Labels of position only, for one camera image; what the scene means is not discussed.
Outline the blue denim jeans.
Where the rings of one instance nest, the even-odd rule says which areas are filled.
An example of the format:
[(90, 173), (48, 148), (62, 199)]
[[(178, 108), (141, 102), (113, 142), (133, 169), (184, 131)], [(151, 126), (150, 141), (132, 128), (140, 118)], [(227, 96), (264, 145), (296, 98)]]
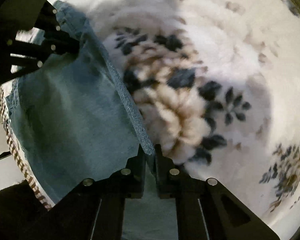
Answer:
[(122, 169), (141, 147), (145, 193), (128, 200), (122, 239), (177, 239), (175, 202), (160, 199), (155, 151), (141, 116), (87, 17), (57, 1), (57, 21), (79, 42), (77, 56), (51, 55), (14, 81), (6, 97), (11, 128), (39, 185), (59, 202), (83, 179)]

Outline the floral fleece bed blanket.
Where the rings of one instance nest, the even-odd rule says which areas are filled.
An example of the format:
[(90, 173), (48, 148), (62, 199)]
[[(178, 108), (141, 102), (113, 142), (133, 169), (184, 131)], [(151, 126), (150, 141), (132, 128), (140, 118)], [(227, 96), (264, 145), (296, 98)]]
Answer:
[[(49, 0), (82, 12), (150, 142), (190, 176), (215, 178), (281, 239), (300, 226), (300, 10), (294, 0)], [(11, 128), (9, 149), (39, 200)]]

